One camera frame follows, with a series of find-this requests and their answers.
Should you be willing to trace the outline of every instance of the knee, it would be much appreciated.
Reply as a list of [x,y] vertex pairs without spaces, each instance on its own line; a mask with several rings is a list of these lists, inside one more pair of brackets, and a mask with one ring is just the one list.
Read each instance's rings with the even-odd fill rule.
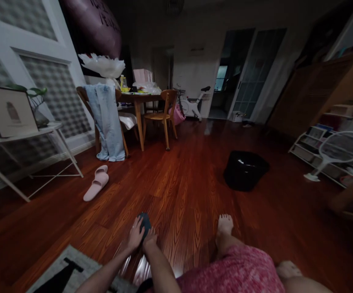
[[292,277],[283,281],[286,293],[332,293],[322,284],[305,277]]

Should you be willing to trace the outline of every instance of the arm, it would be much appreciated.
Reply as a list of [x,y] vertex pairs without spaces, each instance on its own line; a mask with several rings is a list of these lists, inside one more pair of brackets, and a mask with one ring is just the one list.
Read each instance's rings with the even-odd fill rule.
[[117,275],[121,266],[132,252],[140,245],[145,228],[140,233],[142,218],[136,218],[130,230],[129,239],[125,248],[121,250],[111,261],[101,267],[96,273],[90,276],[77,289],[76,293],[105,293]]
[[151,228],[143,243],[144,252],[151,265],[153,287],[156,293],[180,293],[171,265],[156,244],[155,228]]

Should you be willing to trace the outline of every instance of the pink slipper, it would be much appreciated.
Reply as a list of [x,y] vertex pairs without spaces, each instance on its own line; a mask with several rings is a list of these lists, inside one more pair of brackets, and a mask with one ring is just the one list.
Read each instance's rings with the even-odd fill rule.
[[88,189],[86,194],[84,195],[84,201],[91,201],[94,197],[102,190],[102,188],[108,182],[108,167],[107,165],[103,165],[95,171],[95,179],[92,181],[91,187]]

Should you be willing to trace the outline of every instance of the hardwood floor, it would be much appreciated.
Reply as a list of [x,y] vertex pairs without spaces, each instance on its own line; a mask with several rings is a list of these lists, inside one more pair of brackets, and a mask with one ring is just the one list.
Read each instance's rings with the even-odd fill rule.
[[[145,211],[176,276],[213,259],[218,216],[229,213],[234,235],[266,251],[275,263],[292,260],[331,290],[353,292],[353,222],[326,209],[339,186],[325,178],[306,182],[303,174],[310,167],[258,127],[204,120],[186,121],[177,131],[177,141],[170,135],[170,152],[161,128],[151,123],[145,152],[130,133],[132,156],[123,162],[100,162],[89,149],[76,157],[83,179],[57,178],[30,203],[9,188],[0,191],[0,291],[25,292],[68,244],[106,263],[134,217]],[[234,149],[256,152],[271,165],[252,192],[235,192],[224,182]],[[110,181],[93,201],[84,202],[94,171],[103,164]],[[30,192],[39,183],[24,179],[18,185]],[[121,270],[136,284],[149,275],[142,252]]]

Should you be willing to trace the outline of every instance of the wooden cabinet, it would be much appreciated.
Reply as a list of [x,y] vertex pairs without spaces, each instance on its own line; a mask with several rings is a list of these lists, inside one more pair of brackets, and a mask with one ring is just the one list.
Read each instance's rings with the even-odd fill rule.
[[268,126],[297,138],[336,104],[353,99],[353,55],[298,69]]

